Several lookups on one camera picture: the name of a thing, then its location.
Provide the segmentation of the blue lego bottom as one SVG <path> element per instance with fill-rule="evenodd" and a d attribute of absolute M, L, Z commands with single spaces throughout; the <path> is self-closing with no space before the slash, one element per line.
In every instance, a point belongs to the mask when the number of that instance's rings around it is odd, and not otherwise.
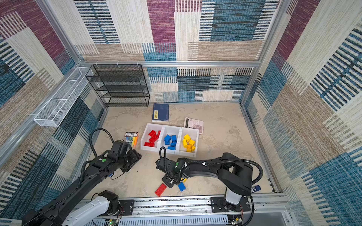
<path fill-rule="evenodd" d="M 180 182 L 180 183 L 178 184 L 178 188 L 179 188 L 179 190 L 180 190 L 181 192 L 186 189 L 186 187 L 185 187 L 185 185 L 184 185 L 183 182 Z"/>

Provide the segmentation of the red long lego bottom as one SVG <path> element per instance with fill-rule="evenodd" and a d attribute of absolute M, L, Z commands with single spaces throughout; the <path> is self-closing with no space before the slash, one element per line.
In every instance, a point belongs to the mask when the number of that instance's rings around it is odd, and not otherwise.
<path fill-rule="evenodd" d="M 155 191 L 156 196 L 160 197 L 166 189 L 167 189 L 167 186 L 162 183 L 162 184 L 158 187 L 158 189 Z"/>

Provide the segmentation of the red long lego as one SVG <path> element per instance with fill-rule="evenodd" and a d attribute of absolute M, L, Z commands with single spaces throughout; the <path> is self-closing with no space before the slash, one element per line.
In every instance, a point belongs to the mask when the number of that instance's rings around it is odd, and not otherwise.
<path fill-rule="evenodd" d="M 144 143 L 144 146 L 146 146 L 146 147 L 155 147 L 155 143 L 145 142 L 145 143 Z"/>
<path fill-rule="evenodd" d="M 158 187 L 158 189 L 155 191 L 156 196 L 160 197 L 166 189 L 167 189 L 167 186 L 162 183 L 162 184 Z"/>

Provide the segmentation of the yellow square lego brick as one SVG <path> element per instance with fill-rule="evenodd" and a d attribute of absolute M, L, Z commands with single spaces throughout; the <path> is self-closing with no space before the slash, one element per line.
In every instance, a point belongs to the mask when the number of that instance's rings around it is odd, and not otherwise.
<path fill-rule="evenodd" d="M 186 146 L 186 151 L 187 151 L 187 152 L 192 152 L 192 151 L 193 151 L 193 147 L 194 147 L 194 146 L 192 146 L 192 145 L 187 145 L 187 146 Z"/>

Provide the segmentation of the yellow lego cluster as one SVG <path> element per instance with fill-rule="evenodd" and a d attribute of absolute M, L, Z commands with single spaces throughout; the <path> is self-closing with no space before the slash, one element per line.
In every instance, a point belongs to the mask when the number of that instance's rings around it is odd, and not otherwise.
<path fill-rule="evenodd" d="M 189 145 L 195 146 L 195 141 L 191 139 L 191 140 L 189 141 Z"/>
<path fill-rule="evenodd" d="M 188 134 L 186 134 L 186 135 L 184 136 L 184 139 L 185 139 L 187 142 L 190 142 L 191 137 L 190 137 Z"/>

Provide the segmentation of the red long lego diagonal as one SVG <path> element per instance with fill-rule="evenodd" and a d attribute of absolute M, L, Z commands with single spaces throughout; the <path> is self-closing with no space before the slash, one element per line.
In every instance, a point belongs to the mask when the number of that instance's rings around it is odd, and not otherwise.
<path fill-rule="evenodd" d="M 159 135 L 155 134 L 154 136 L 152 136 L 150 139 L 149 139 L 149 142 L 150 143 L 155 143 L 156 141 L 158 141 L 159 139 Z"/>

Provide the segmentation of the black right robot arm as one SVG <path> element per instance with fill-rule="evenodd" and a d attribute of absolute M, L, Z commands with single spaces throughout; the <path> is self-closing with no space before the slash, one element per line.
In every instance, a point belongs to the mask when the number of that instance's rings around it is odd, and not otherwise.
<path fill-rule="evenodd" d="M 177 161 L 172 161 L 160 156 L 156 161 L 156 169 L 165 173 L 162 181 L 169 188 L 179 185 L 183 179 L 193 177 L 219 179 L 226 186 L 226 191 L 223 200 L 216 205 L 226 211 L 238 208 L 242 197 L 250 198 L 252 186 L 264 174 L 258 163 L 237 158 L 231 153 L 223 153 L 222 157 L 209 160 L 178 158 Z"/>

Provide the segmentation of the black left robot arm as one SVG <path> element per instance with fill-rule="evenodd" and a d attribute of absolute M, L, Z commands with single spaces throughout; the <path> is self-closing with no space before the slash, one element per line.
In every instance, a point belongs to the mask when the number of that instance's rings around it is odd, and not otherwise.
<path fill-rule="evenodd" d="M 115 141 L 110 150 L 86 161 L 80 177 L 39 211 L 30 210 L 22 218 L 23 226 L 60 226 L 76 205 L 110 174 L 128 172 L 142 155 L 124 141 Z"/>

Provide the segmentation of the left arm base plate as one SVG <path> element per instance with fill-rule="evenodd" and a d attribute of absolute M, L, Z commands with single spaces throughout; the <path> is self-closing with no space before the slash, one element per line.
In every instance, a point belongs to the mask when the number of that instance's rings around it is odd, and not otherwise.
<path fill-rule="evenodd" d="M 131 216 L 133 214 L 135 200 L 127 199 L 127 200 L 118 200 L 117 212 L 115 216 L 123 217 L 123 216 Z"/>

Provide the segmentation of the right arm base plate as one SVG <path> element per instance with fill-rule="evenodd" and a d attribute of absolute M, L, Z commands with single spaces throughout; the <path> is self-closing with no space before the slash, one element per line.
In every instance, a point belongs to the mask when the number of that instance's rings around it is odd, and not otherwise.
<path fill-rule="evenodd" d="M 211 197 L 207 204 L 211 206 L 212 212 L 251 211 L 251 202 L 245 196 L 240 198 L 238 204 L 227 202 L 223 196 Z"/>

